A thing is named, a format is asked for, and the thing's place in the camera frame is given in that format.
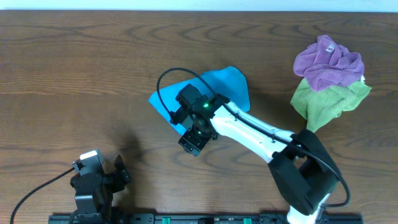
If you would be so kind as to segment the blue microfiber cloth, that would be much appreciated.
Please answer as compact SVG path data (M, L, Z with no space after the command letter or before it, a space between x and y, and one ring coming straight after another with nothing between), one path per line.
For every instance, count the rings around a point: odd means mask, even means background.
M201 77L214 91L228 97L241 110L244 112L250 110L247 80L238 68L228 66L221 70L205 72ZM193 85L204 95L212 95L211 91L198 78L192 78L161 88L159 93L155 92L150 96L149 103L167 122L170 121L168 111L176 111L180 107L175 97L188 84Z

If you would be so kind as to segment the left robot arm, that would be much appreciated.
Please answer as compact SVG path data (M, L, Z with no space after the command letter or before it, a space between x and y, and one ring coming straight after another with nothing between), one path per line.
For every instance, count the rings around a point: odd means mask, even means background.
M70 215L70 223L128 223L128 216L112 206L113 194L131 183L123 159L114 161L115 171L106 173L98 151L88 152L73 163L76 175L70 184L75 189L76 210Z

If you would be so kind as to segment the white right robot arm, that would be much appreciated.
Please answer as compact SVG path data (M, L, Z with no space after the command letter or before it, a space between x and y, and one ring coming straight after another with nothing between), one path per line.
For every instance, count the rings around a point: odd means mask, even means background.
M280 194L290 205L289 223L316 223L339 175L316 135L275 128L243 112L225 96L179 93L178 123L187 130L179 140L184 151L198 156L210 139L234 139L267 163Z

